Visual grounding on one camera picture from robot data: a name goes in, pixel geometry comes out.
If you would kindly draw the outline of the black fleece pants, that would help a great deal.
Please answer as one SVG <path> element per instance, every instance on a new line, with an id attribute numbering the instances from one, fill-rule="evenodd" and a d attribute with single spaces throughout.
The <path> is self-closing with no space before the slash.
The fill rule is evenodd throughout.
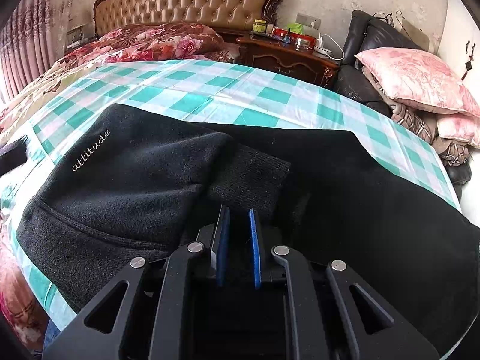
<path id="1" fill-rule="evenodd" d="M 352 265 L 445 354 L 479 314 L 479 229 L 353 133 L 200 124 L 114 104 L 26 205 L 21 248 L 75 311 L 131 258 L 248 211 L 315 263 Z"/>

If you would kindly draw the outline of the pink pleated curtain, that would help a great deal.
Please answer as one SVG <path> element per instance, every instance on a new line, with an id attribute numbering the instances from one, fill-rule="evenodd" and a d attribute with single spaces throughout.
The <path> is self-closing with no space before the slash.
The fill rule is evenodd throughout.
<path id="1" fill-rule="evenodd" d="M 10 102 L 53 63 L 51 0 L 20 0 L 1 29 L 1 95 Z"/>

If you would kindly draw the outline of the teal white checkered cloth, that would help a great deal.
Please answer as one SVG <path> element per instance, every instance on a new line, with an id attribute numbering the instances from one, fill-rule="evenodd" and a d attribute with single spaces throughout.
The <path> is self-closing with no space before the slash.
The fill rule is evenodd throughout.
<path id="1" fill-rule="evenodd" d="M 75 313 L 20 248 L 16 231 L 26 204 L 54 166 L 113 103 L 200 123 L 348 130 L 390 172 L 459 206 L 432 147 L 377 111 L 326 88 L 258 68 L 206 60 L 95 67 L 16 131 L 16 138 L 26 141 L 28 160 L 1 178 L 1 214 L 12 251 L 57 328 L 65 328 Z"/>

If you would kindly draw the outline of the red floral quilt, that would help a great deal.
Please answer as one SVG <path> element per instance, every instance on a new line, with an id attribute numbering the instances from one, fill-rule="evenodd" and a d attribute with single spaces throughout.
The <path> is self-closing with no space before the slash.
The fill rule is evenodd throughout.
<path id="1" fill-rule="evenodd" d="M 204 24 L 130 24 L 59 59 L 1 108 L 1 147 L 49 100 L 105 63 L 204 59 L 234 63 L 239 48 Z M 41 352 L 48 317 L 27 285 L 1 230 L 1 337 L 12 334 L 30 352 Z"/>

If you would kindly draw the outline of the person's blue jeans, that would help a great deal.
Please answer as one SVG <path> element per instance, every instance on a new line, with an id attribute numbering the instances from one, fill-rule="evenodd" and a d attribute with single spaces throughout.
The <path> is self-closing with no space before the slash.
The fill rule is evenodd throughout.
<path id="1" fill-rule="evenodd" d="M 55 338 L 60 333 L 61 333 L 61 330 L 59 330 L 55 325 L 55 323 L 50 319 L 46 327 L 42 352 L 45 352 L 47 350 L 49 345 L 55 340 Z"/>

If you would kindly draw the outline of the dark wooden nightstand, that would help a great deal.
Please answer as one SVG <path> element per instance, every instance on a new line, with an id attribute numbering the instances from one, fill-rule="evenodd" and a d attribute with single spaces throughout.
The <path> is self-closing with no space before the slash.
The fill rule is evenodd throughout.
<path id="1" fill-rule="evenodd" d="M 242 65 L 280 73 L 327 89 L 335 82 L 339 64 L 316 55 L 312 50 L 297 50 L 292 44 L 246 31 L 227 28 L 217 28 L 216 31 L 225 41 L 238 44 L 238 62 Z"/>

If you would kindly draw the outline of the plaid folded blanket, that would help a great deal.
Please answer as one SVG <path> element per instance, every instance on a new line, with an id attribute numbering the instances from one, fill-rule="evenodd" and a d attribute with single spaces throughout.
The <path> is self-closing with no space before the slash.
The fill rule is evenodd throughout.
<path id="1" fill-rule="evenodd" d="M 390 108 L 391 119 L 430 144 L 445 166 L 458 167 L 468 161 L 470 150 L 467 144 L 439 136 L 436 114 L 415 110 L 389 98 L 377 79 L 366 67 L 362 68 L 362 73 L 377 90 L 383 102 Z"/>

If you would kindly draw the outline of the glass jar with lid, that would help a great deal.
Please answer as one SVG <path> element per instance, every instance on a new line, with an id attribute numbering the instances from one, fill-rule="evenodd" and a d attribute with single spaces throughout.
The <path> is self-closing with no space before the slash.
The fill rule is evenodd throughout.
<path id="1" fill-rule="evenodd" d="M 310 47 L 310 41 L 304 38 L 297 38 L 295 40 L 295 49 L 296 50 L 308 50 Z"/>

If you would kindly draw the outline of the white power strip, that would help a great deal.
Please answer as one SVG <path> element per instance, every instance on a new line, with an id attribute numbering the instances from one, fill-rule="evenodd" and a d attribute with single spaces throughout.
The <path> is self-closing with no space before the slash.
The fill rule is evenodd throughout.
<path id="1" fill-rule="evenodd" d="M 329 55 L 333 58 L 339 58 L 342 55 L 341 48 L 337 45 L 335 39 L 326 33 L 319 35 L 314 49 L 317 53 Z"/>

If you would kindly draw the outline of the yellow lidded jar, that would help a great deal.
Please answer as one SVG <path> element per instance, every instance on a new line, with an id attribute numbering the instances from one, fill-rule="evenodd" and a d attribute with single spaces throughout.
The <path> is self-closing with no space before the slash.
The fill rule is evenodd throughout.
<path id="1" fill-rule="evenodd" d="M 263 19 L 255 19 L 252 26 L 253 33 L 266 33 L 268 23 Z"/>

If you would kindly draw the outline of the green crumpled bag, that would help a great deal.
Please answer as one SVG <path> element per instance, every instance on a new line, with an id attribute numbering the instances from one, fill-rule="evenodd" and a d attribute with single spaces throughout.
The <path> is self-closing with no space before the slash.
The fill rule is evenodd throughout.
<path id="1" fill-rule="evenodd" d="M 299 23 L 289 23 L 286 25 L 286 30 L 289 33 L 304 35 L 304 26 Z"/>

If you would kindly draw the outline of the large pink floral pillow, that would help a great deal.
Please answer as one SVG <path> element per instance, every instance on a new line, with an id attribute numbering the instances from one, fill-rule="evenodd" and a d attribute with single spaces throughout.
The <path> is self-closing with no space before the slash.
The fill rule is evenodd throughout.
<path id="1" fill-rule="evenodd" d="M 355 57 L 393 100 L 438 115 L 479 117 L 479 104 L 470 91 L 436 55 L 421 49 L 380 47 Z"/>

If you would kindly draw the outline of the lower pink floral pillow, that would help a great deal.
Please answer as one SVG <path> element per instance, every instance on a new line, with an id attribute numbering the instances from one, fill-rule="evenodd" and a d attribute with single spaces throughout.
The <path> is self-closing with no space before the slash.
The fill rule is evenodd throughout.
<path id="1" fill-rule="evenodd" d="M 444 139 L 463 142 L 474 148 L 480 147 L 480 121 L 478 118 L 462 115 L 439 115 L 437 129 Z"/>

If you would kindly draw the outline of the red tassel ornament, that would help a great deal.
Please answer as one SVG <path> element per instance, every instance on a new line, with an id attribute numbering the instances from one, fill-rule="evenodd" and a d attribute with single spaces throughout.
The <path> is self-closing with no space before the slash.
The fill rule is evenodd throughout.
<path id="1" fill-rule="evenodd" d="M 461 79 L 465 80 L 468 73 L 473 69 L 473 61 L 474 61 L 474 52 L 476 48 L 476 43 L 470 44 L 470 41 L 467 41 L 465 44 L 465 54 L 467 55 L 467 60 L 465 62 L 465 71 L 462 75 Z"/>

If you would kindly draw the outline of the white wardrobe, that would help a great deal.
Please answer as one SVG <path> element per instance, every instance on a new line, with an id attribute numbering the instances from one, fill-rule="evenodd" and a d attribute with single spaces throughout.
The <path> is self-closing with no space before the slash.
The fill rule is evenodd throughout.
<path id="1" fill-rule="evenodd" d="M 448 10 L 438 56 L 461 78 L 465 71 L 465 44 L 476 43 L 473 69 L 464 86 L 479 100 L 479 27 L 461 0 L 448 0 Z M 479 219 L 479 148 L 474 148 L 469 161 L 472 177 L 462 189 L 460 207 L 471 221 Z"/>

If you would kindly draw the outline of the wall power outlet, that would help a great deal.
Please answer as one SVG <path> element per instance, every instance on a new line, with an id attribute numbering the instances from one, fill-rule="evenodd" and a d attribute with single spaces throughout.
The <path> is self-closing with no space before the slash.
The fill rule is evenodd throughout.
<path id="1" fill-rule="evenodd" d="M 319 30 L 321 25 L 321 19 L 300 12 L 297 13 L 295 22 L 297 24 L 302 24 L 306 28 L 315 30 Z"/>

